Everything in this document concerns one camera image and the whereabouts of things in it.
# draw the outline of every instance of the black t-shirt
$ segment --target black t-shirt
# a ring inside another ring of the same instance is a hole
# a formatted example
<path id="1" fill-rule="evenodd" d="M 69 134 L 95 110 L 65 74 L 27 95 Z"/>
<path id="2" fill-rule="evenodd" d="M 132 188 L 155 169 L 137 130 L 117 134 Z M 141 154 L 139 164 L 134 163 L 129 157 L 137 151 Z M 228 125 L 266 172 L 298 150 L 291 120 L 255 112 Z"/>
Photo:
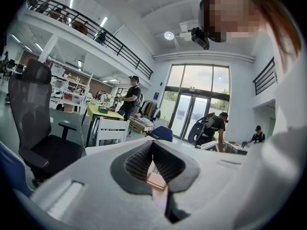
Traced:
<path id="1" fill-rule="evenodd" d="M 253 140 L 255 143 L 263 142 L 265 140 L 265 135 L 262 132 L 259 135 L 256 133 L 253 135 L 253 138 L 251 140 Z"/>
<path id="2" fill-rule="evenodd" d="M 139 97 L 140 94 L 141 89 L 139 88 L 139 86 L 131 87 L 126 94 L 126 98 L 132 97 L 133 95 Z M 122 105 L 122 109 L 132 112 L 137 104 L 137 101 L 138 99 L 136 99 L 134 102 L 124 102 L 124 104 Z"/>
<path id="3" fill-rule="evenodd" d="M 213 137 L 214 134 L 215 134 L 215 132 L 216 132 L 217 130 L 220 130 L 220 129 L 223 129 L 224 131 L 226 130 L 226 128 L 225 128 L 225 122 L 224 122 L 224 120 L 223 120 L 221 117 L 217 116 L 217 117 L 215 117 L 214 126 L 212 126 L 212 128 L 209 128 L 209 129 L 207 129 L 207 130 L 205 129 L 205 130 L 204 130 L 204 133 L 205 133 L 207 136 L 209 136 L 209 137 Z"/>

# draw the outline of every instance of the black metal railing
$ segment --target black metal railing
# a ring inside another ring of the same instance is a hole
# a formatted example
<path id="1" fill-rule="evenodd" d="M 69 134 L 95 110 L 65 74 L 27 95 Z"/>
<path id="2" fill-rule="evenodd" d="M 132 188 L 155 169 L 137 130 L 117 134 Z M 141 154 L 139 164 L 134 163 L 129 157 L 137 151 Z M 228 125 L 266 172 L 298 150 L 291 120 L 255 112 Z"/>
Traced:
<path id="1" fill-rule="evenodd" d="M 275 62 L 274 57 L 269 61 L 267 66 L 261 71 L 261 73 L 254 79 L 256 95 L 269 88 L 276 82 L 275 77 Z"/>
<path id="2" fill-rule="evenodd" d="M 85 15 L 54 0 L 36 0 L 28 9 L 50 16 L 87 35 L 104 47 L 111 48 L 117 56 L 126 59 L 135 69 L 139 70 L 150 79 L 153 71 L 139 57 L 114 35 Z"/>

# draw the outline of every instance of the sign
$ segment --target sign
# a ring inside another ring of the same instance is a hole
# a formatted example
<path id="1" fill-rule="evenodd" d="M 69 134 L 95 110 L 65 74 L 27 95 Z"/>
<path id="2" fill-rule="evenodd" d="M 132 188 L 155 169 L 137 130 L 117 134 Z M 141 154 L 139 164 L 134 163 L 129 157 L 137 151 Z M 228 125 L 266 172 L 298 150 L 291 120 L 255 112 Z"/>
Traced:
<path id="1" fill-rule="evenodd" d="M 156 92 L 156 93 L 154 93 L 154 97 L 153 97 L 153 99 L 154 99 L 154 100 L 158 100 L 158 96 L 159 96 L 159 93 L 157 93 L 157 92 Z"/>

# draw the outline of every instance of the yellow table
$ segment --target yellow table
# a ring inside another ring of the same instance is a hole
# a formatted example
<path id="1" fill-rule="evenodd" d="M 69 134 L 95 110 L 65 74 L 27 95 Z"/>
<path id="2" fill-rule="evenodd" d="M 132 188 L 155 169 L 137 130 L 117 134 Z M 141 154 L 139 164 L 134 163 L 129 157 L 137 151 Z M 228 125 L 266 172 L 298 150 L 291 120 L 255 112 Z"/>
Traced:
<path id="1" fill-rule="evenodd" d="M 102 116 L 106 119 L 115 119 L 115 120 L 124 120 L 124 117 L 120 114 L 118 114 L 117 112 L 111 112 L 111 111 L 108 111 L 107 113 L 101 113 L 98 111 L 98 107 L 101 106 L 99 104 L 87 104 L 87 108 L 86 108 L 86 111 L 84 113 L 84 116 L 83 116 L 83 120 L 82 120 L 82 124 L 85 120 L 85 116 L 86 116 L 86 113 L 88 112 L 88 115 L 90 116 L 90 120 L 91 120 L 91 123 L 90 123 L 90 126 L 88 128 L 88 133 L 87 133 L 87 140 L 86 140 L 86 147 L 88 146 L 88 143 L 90 141 L 90 136 L 91 136 L 91 130 L 92 130 L 92 127 L 93 127 L 93 122 L 96 118 L 96 116 Z"/>

